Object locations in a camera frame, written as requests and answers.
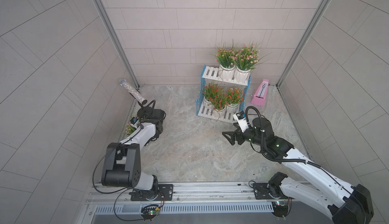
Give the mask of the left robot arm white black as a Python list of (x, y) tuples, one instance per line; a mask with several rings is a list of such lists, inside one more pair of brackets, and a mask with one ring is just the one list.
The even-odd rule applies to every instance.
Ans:
[(155, 141), (163, 132), (166, 113), (155, 108), (156, 101), (140, 102), (137, 112), (136, 129), (119, 143), (108, 145), (101, 159), (103, 168), (101, 184), (109, 187), (133, 189), (136, 195), (154, 200), (159, 195), (158, 179), (141, 170), (141, 149)]

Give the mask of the red flower pot back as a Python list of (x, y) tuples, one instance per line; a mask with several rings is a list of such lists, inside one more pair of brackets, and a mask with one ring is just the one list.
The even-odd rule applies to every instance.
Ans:
[(222, 95), (222, 90), (218, 84), (210, 83), (204, 87), (202, 94), (204, 95), (205, 109), (213, 109), (214, 103)]

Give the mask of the pink flower pot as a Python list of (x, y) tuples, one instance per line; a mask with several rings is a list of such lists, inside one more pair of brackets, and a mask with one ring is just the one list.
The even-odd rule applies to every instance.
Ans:
[(261, 56), (258, 46), (259, 44), (244, 45), (235, 52), (233, 56), (233, 62), (236, 67), (234, 79), (237, 82), (243, 83), (248, 80), (255, 67), (263, 63), (261, 60), (269, 55), (268, 53)]
[(134, 131), (136, 130), (136, 127), (133, 125), (133, 124), (126, 124), (125, 125), (125, 131), (124, 131), (124, 135), (126, 137), (130, 136)]
[(232, 80), (235, 72), (236, 48), (223, 44), (217, 47), (216, 61), (219, 63), (218, 74), (222, 81)]

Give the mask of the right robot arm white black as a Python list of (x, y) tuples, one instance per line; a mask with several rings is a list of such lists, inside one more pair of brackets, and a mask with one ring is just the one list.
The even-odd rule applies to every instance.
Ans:
[(275, 136), (271, 122), (257, 108), (257, 117), (249, 120), (248, 111), (234, 114), (235, 131), (225, 131), (223, 136), (231, 145), (260, 146), (258, 153), (267, 160), (282, 164), (312, 184), (300, 185), (281, 172), (276, 173), (265, 188), (274, 199), (296, 199), (330, 218), (335, 224), (368, 224), (374, 217), (370, 191), (361, 184), (352, 185), (329, 173), (311, 161), (287, 140)]

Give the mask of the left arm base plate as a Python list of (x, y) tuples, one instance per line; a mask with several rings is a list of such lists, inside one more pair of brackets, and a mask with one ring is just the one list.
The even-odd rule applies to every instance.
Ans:
[(173, 184), (158, 184), (151, 190), (134, 190), (131, 193), (131, 201), (171, 201), (173, 195)]

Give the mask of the red flower pot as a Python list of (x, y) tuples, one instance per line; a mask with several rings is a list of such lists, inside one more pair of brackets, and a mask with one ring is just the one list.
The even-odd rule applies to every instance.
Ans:
[(226, 106), (228, 102), (227, 95), (226, 94), (218, 95), (215, 98), (210, 99), (210, 101), (213, 105), (215, 115), (218, 118), (221, 118), (223, 114), (226, 112)]
[(243, 90), (230, 87), (227, 89), (226, 112), (229, 114), (236, 113), (241, 102), (243, 101)]
[(204, 95), (205, 109), (213, 109), (214, 103), (222, 95), (222, 90), (218, 84), (210, 83), (204, 87), (202, 94)]

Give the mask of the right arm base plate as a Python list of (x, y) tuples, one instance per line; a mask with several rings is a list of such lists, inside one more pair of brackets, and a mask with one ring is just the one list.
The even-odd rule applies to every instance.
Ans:
[(255, 199), (287, 199), (281, 191), (281, 182), (287, 177), (286, 174), (277, 172), (267, 183), (253, 183)]

